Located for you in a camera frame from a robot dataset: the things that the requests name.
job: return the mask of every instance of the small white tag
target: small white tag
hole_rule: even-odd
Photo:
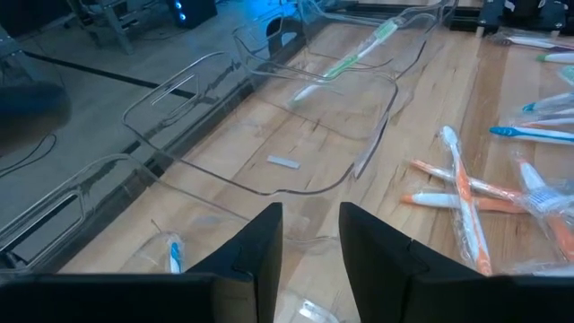
[[[290,169],[294,169],[294,170],[298,170],[299,167],[301,166],[298,162],[296,161],[291,161],[285,158],[281,158],[281,157],[277,157],[277,156],[273,156],[273,155],[269,155],[267,156],[267,161],[277,164],[277,165],[281,165],[281,166],[285,166],[288,167]]]

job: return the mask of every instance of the black cable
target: black cable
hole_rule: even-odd
[[[50,145],[50,147],[48,148],[48,150],[41,154],[38,158],[33,159],[31,161],[26,162],[26,160],[28,160],[41,146],[42,144],[44,144],[44,142],[46,141],[46,139],[48,139],[48,137],[53,137],[54,141],[52,142],[52,145]],[[54,149],[54,146],[56,146],[56,142],[57,142],[57,136],[54,134],[48,134],[45,135],[42,140],[39,141],[39,143],[36,145],[36,147],[34,149],[32,149],[32,151],[30,153],[28,153],[24,158],[20,159],[19,161],[15,162],[14,164],[8,166],[8,167],[4,167],[3,169],[0,170],[0,172],[3,172],[2,174],[0,174],[0,179],[8,174],[11,174],[23,167],[26,167],[34,162],[37,162],[39,160],[41,160],[42,158],[46,157],[46,155],[48,155],[50,152],[52,152],[52,150]]]

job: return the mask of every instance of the transparent acrylic bin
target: transparent acrylic bin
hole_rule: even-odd
[[[182,170],[178,161],[171,167]],[[111,155],[78,172],[0,231],[3,260],[17,259],[18,244],[26,243],[36,223],[75,215],[69,228],[34,258],[13,267],[4,263],[0,282],[30,273],[167,273],[167,242],[174,236],[183,242],[187,270],[262,210],[235,214],[174,188],[129,155]],[[275,321],[358,321],[339,240],[318,235],[291,239],[293,228],[286,220],[284,215]]]
[[[321,195],[363,173],[397,94],[393,81],[354,71],[326,83],[262,75],[246,78],[241,67],[227,53],[203,57],[130,107],[123,122],[141,141],[176,158],[163,134],[182,131],[193,118],[227,113],[181,160],[219,180],[217,185],[233,186],[227,189],[230,195],[241,190],[271,196],[263,199],[267,203],[278,193]],[[362,86],[369,90],[362,91]],[[289,105],[307,88],[313,91]],[[172,95],[176,91],[197,95],[181,98]],[[268,161],[273,157],[296,165]],[[184,189],[213,202],[213,196],[203,195],[204,189]],[[225,207],[235,210],[232,205]]]
[[[324,85],[329,82],[345,84],[346,92],[355,93],[354,97],[359,100],[359,93],[377,91],[378,84],[371,83],[370,79],[375,75],[384,75],[397,86],[395,101],[389,110],[392,117],[411,102],[424,67],[446,42],[448,22],[457,1],[443,0],[433,5],[412,7],[390,19],[378,18],[375,13],[371,17],[359,17],[325,11],[338,4],[342,2],[324,1],[317,4],[313,0],[301,0],[297,6],[285,4],[238,27],[233,32],[233,38],[239,59],[252,78],[271,75],[276,79],[298,79]],[[389,21],[397,25],[394,33],[373,47],[367,55],[358,60],[350,59],[363,52],[373,41],[370,36],[373,31]],[[354,63],[346,68],[337,68],[347,61]],[[277,87],[288,87],[280,81],[276,82]],[[296,102],[294,98],[297,98],[297,94],[300,96],[301,92],[303,89],[290,93],[291,97],[287,98],[264,92],[261,96],[276,106],[296,111],[304,118],[349,135],[348,129],[341,123],[333,124],[328,119],[319,118],[317,110],[325,110],[314,107],[314,101],[308,96],[303,96],[307,104]],[[353,105],[346,106],[347,111],[356,110],[354,108]]]
[[[441,0],[427,6],[405,9],[392,18],[331,13],[329,8],[344,7],[344,1],[299,0],[263,14],[233,32],[241,61],[253,73],[284,76],[307,74],[328,81],[338,75],[329,70],[336,63],[358,54],[373,32],[385,22],[396,24],[396,30],[382,43],[346,70],[385,73],[399,78],[415,65],[426,65],[429,51],[436,52],[433,33],[444,29],[457,6],[457,0]],[[302,42],[300,59],[278,61],[278,49],[290,40]],[[322,65],[314,62],[321,60]]]

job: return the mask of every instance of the blue toothbrush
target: blue toothbrush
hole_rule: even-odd
[[[562,131],[529,127],[492,127],[491,133],[540,143],[574,145],[574,134]]]

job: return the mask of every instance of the blue toothbrush head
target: blue toothbrush head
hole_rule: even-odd
[[[520,135],[520,132],[512,127],[491,127],[491,133],[504,136]]]
[[[524,112],[532,112],[535,110],[535,104],[536,104],[535,102],[528,103],[524,107],[522,107],[522,110]]]

